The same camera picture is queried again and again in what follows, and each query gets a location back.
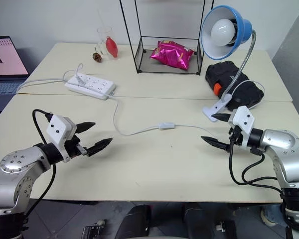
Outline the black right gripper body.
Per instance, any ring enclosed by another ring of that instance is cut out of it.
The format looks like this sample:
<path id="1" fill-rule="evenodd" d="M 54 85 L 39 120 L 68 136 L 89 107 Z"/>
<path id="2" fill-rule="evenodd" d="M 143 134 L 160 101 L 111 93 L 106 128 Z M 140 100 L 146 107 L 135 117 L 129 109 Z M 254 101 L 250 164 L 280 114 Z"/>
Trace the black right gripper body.
<path id="1" fill-rule="evenodd" d="M 234 145 L 240 146 L 242 144 L 242 130 L 238 126 L 233 126 L 229 130 L 229 149 L 228 152 L 231 152 L 233 150 Z"/>

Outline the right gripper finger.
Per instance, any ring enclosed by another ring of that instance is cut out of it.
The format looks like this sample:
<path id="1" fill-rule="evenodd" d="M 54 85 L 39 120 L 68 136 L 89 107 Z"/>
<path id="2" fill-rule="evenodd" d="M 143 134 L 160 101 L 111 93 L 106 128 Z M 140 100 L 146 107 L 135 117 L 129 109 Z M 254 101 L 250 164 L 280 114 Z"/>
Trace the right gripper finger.
<path id="1" fill-rule="evenodd" d="M 213 118 L 224 122 L 228 122 L 230 116 L 231 116 L 230 114 L 225 114 L 225 113 L 217 113 L 212 115 Z"/>
<path id="2" fill-rule="evenodd" d="M 209 145 L 211 145 L 211 146 L 213 146 L 213 147 L 222 149 L 222 150 L 224 150 L 224 151 L 226 151 L 226 152 L 229 152 L 229 151 L 230 151 L 230 145 L 229 145 L 229 144 L 220 142 L 220 141 L 217 140 L 216 138 L 212 138 L 212 137 L 208 137 L 208 136 L 201 136 L 201 138 L 202 138 L 205 142 L 207 142 Z"/>

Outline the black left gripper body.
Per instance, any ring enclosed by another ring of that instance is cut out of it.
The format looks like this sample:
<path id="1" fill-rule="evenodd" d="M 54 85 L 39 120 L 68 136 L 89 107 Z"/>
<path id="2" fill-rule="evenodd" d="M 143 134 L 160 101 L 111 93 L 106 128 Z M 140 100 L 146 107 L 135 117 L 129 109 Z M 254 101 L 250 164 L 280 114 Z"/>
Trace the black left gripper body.
<path id="1" fill-rule="evenodd" d="M 79 155 L 87 155 L 86 148 L 82 147 L 79 143 L 80 139 L 76 135 L 73 135 L 70 140 L 65 141 L 65 150 L 68 153 L 70 159 Z"/>

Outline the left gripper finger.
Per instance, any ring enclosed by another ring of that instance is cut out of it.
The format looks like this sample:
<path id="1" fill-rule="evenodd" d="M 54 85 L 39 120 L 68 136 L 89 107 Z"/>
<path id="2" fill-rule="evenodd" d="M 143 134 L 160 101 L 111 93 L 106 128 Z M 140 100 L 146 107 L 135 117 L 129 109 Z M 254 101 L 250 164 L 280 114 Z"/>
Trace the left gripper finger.
<path id="1" fill-rule="evenodd" d="M 93 146 L 86 149 L 87 156 L 90 157 L 90 156 L 102 151 L 111 143 L 112 140 L 113 140 L 112 138 L 106 138 L 106 139 L 102 139 L 101 141 L 96 142 Z"/>
<path id="2" fill-rule="evenodd" d="M 75 134 L 85 132 L 89 130 L 91 127 L 93 127 L 95 124 L 96 124 L 95 122 L 89 122 L 89 121 L 76 124 Z"/>

